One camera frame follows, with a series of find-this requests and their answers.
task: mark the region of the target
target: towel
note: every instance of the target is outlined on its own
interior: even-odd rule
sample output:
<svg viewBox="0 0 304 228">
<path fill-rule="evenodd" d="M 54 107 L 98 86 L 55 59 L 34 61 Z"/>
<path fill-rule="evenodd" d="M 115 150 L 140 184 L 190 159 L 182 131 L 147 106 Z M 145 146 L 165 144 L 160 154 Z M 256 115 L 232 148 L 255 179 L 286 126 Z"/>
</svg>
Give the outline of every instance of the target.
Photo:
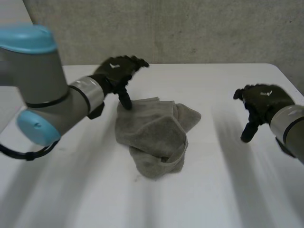
<svg viewBox="0 0 304 228">
<path fill-rule="evenodd" d="M 132 101 L 132 110 L 119 103 L 115 124 L 118 143 L 128 145 L 137 170 L 158 178 L 180 172 L 188 146 L 186 132 L 201 115 L 183 104 L 160 101 L 158 97 Z"/>
</svg>

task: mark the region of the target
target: concrete wall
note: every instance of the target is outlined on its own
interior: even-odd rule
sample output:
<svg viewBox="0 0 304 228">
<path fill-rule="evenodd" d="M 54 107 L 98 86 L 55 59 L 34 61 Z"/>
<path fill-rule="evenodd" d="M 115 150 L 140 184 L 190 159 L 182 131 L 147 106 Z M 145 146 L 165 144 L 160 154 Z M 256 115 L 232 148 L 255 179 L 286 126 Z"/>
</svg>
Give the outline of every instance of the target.
<svg viewBox="0 0 304 228">
<path fill-rule="evenodd" d="M 24 0 L 65 65 L 271 63 L 304 93 L 303 0 Z"/>
</svg>

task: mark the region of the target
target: gray robot arm segment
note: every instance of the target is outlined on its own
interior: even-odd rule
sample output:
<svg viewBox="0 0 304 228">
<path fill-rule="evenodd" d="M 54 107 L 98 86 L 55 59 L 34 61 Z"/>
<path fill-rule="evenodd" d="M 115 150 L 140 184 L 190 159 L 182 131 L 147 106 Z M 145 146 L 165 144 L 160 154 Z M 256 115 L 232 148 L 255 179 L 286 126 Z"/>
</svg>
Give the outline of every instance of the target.
<svg viewBox="0 0 304 228">
<path fill-rule="evenodd" d="M 272 118 L 270 129 L 280 143 L 304 164 L 304 107 L 291 105 L 282 108 Z"/>
</svg>

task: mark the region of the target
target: white table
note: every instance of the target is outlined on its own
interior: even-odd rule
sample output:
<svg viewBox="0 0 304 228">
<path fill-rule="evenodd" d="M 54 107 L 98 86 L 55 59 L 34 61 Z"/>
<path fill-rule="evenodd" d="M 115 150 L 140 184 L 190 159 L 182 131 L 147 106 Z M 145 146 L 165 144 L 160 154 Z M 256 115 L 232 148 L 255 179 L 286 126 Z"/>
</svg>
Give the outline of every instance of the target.
<svg viewBox="0 0 304 228">
<path fill-rule="evenodd" d="M 96 66 L 65 66 L 68 82 Z M 118 99 L 109 95 L 95 120 L 84 119 L 50 155 L 31 162 L 0 155 L 0 227 L 9 228 L 300 228 L 304 166 L 283 154 L 268 126 L 240 141 L 248 113 L 233 100 L 246 84 L 282 86 L 304 98 L 269 64 L 163 64 L 130 82 L 132 99 L 159 96 L 202 114 L 188 134 L 178 174 L 147 180 L 115 141 Z M 14 121 L 1 142 L 27 151 Z"/>
</svg>

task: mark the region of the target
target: black band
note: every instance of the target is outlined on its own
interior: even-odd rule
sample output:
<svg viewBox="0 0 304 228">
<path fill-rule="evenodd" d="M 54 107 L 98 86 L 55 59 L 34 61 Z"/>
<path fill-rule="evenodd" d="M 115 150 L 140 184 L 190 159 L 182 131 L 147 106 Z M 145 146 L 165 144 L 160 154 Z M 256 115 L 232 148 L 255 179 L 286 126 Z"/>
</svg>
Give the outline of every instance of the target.
<svg viewBox="0 0 304 228">
<path fill-rule="evenodd" d="M 59 98 L 57 100 L 54 100 L 54 101 L 45 102 L 45 103 L 39 103 L 39 104 L 32 104 L 32 103 L 26 102 L 25 104 L 29 108 L 45 108 L 45 107 L 49 107 L 49 106 L 52 106 L 52 105 L 57 105 L 60 102 L 63 102 L 69 96 L 69 92 L 70 91 L 68 90 L 67 93 L 64 94 L 61 98 Z"/>
<path fill-rule="evenodd" d="M 288 135 L 288 132 L 290 131 L 290 129 L 297 124 L 298 122 L 304 120 L 304 116 L 300 117 L 299 119 L 296 119 L 295 121 L 293 121 L 291 124 L 289 124 L 289 126 L 285 129 L 284 134 L 283 134 L 283 142 L 284 144 L 286 144 L 286 137 Z"/>
<path fill-rule="evenodd" d="M 89 99 L 86 97 L 85 93 L 81 91 L 81 89 L 77 88 L 76 86 L 69 85 L 70 88 L 76 90 L 78 93 L 81 94 L 81 96 L 84 98 L 86 105 L 87 105 L 87 113 L 90 113 L 91 111 L 91 105 Z"/>
<path fill-rule="evenodd" d="M 54 147 L 57 145 L 58 142 L 59 141 L 56 141 L 52 145 L 42 148 L 40 151 L 27 152 L 27 153 L 20 153 L 20 152 L 11 150 L 11 149 L 7 148 L 6 146 L 3 146 L 2 144 L 0 144 L 0 152 L 2 152 L 3 154 L 5 154 L 11 158 L 32 161 L 36 158 L 40 158 L 40 157 L 50 153 L 52 151 L 52 149 L 54 149 Z"/>
</svg>

